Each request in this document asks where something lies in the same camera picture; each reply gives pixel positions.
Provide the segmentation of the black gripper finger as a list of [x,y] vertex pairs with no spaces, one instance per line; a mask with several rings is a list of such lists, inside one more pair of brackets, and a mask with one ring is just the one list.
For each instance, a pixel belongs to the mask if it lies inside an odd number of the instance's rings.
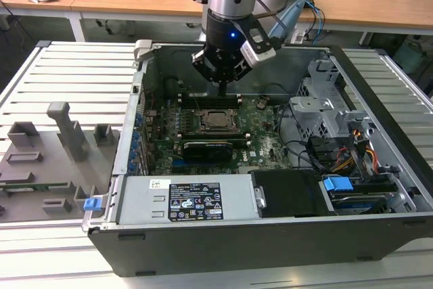
[[251,67],[246,60],[240,61],[234,67],[227,68],[223,71],[223,96],[226,95],[227,86],[233,81],[239,81],[251,71]]
[[218,89],[218,96],[224,96],[223,69],[212,63],[202,49],[191,57],[193,67],[210,83]]

